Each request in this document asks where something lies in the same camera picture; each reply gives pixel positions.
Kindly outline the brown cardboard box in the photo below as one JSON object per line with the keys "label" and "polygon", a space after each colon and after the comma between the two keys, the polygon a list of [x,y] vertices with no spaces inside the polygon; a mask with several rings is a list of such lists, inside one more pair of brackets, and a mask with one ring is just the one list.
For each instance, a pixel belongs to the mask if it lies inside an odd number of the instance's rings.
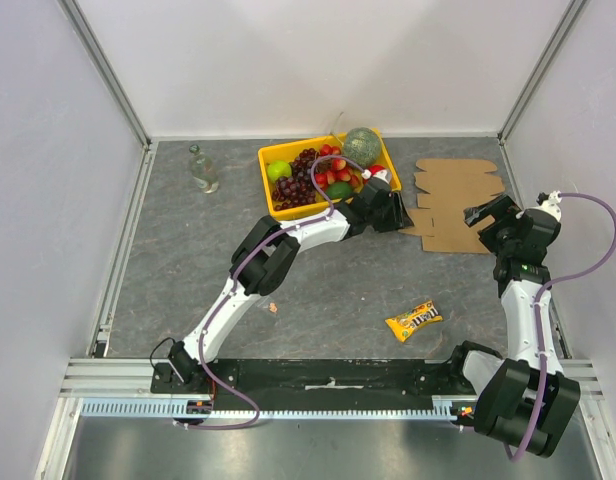
{"label": "brown cardboard box", "polygon": [[400,232],[421,239],[426,252],[486,254],[477,230],[464,223],[464,210],[505,192],[495,163],[484,159],[423,158],[414,174],[417,206],[407,213],[414,225]]}

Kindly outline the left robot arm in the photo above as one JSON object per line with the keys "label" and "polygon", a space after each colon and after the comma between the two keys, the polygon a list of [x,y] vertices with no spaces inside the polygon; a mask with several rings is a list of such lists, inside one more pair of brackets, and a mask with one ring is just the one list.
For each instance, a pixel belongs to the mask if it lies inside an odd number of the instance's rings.
{"label": "left robot arm", "polygon": [[299,220],[262,217],[233,253],[228,279],[198,326],[172,342],[163,362],[151,364],[155,377],[172,378],[186,393],[199,392],[208,378],[205,365],[217,357],[247,310],[283,283],[298,254],[357,236],[368,227],[385,233],[413,225],[401,195],[384,191],[369,197],[354,194]]}

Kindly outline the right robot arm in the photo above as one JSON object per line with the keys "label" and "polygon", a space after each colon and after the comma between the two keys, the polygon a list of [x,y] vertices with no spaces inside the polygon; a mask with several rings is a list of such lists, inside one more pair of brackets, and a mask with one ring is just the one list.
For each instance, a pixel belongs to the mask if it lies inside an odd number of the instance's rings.
{"label": "right robot arm", "polygon": [[522,209],[502,194],[464,211],[482,245],[496,257],[493,278],[507,322],[507,354],[464,342],[457,362],[446,368],[455,392],[477,395],[474,429],[504,444],[517,458],[551,456],[577,407],[581,389],[567,378],[555,352],[550,324],[551,275],[544,264],[561,230],[558,193],[542,193]]}

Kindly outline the red apple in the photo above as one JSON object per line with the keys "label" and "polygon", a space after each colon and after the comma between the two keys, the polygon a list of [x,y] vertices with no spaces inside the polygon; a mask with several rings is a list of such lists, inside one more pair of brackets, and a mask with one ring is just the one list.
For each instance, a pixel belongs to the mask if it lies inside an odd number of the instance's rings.
{"label": "red apple", "polygon": [[382,166],[382,165],[372,165],[372,166],[368,167],[368,168],[367,168],[367,170],[368,170],[368,171],[369,171],[372,175],[374,175],[374,174],[376,174],[376,173],[378,173],[378,172],[380,172],[380,171],[385,170],[385,167],[384,167],[384,166]]}

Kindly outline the green lime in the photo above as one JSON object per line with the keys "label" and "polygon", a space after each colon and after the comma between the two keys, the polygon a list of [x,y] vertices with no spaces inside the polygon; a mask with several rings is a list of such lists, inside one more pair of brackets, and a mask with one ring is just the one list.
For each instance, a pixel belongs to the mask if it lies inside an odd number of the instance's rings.
{"label": "green lime", "polygon": [[324,194],[324,198],[331,201],[347,199],[354,193],[353,187],[347,182],[335,182],[329,185]]}

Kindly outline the green netted melon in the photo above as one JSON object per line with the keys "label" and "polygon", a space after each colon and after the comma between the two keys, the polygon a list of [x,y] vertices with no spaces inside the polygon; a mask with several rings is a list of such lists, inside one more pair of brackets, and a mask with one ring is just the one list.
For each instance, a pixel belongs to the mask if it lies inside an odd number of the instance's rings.
{"label": "green netted melon", "polygon": [[375,164],[381,152],[381,139],[370,128],[357,127],[347,132],[342,154],[360,167],[368,168]]}

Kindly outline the dark purple grape bunch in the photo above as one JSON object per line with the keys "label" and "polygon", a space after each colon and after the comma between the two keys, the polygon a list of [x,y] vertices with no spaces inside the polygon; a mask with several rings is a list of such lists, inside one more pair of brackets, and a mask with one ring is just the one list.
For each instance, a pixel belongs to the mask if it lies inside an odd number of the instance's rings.
{"label": "dark purple grape bunch", "polygon": [[274,211],[307,206],[316,202],[316,189],[311,179],[311,168],[316,159],[315,149],[304,149],[294,160],[288,162],[292,167],[290,177],[282,177],[275,183],[269,181]]}

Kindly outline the yellow candy bag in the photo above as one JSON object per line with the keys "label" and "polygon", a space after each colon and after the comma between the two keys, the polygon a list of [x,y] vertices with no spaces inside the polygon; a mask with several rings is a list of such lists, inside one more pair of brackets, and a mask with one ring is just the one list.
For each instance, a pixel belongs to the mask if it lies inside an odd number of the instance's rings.
{"label": "yellow candy bag", "polygon": [[385,320],[394,336],[401,342],[406,342],[423,327],[441,322],[439,313],[433,301],[428,300],[408,312],[396,315]]}

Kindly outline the green apple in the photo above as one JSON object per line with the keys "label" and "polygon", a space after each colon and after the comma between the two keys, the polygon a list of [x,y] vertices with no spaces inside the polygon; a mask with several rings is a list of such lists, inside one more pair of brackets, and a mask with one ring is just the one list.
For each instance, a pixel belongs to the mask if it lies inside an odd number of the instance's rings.
{"label": "green apple", "polygon": [[277,182],[282,177],[288,178],[292,175],[292,167],[288,162],[275,161],[266,168],[268,180],[272,183]]}

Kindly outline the yellow plastic tray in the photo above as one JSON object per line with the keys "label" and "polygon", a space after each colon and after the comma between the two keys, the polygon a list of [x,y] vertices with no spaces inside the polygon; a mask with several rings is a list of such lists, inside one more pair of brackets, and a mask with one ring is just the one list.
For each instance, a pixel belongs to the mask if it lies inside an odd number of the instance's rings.
{"label": "yellow plastic tray", "polygon": [[391,174],[389,185],[402,189],[401,181],[381,134],[366,127],[351,131],[353,139],[364,139],[364,153],[356,151],[347,162],[339,157],[348,135],[326,136],[263,147],[258,152],[267,208],[277,220],[298,220],[328,208],[329,194],[337,202],[348,193],[359,193],[366,183],[362,171],[383,170]]}

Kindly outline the clear glass bottle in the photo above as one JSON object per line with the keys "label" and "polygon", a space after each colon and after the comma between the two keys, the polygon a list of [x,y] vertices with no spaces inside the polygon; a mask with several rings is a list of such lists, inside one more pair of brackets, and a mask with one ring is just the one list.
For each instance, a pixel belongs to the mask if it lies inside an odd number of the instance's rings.
{"label": "clear glass bottle", "polygon": [[198,144],[191,145],[189,152],[189,170],[197,187],[206,194],[216,192],[219,179],[212,158],[202,151]]}

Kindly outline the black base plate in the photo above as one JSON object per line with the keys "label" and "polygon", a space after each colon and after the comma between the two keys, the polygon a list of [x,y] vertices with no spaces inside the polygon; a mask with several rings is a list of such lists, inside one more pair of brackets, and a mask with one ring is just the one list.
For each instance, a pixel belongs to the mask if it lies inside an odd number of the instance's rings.
{"label": "black base plate", "polygon": [[229,387],[255,397],[311,390],[406,391],[415,395],[474,392],[447,360],[420,359],[219,359],[209,365]]}

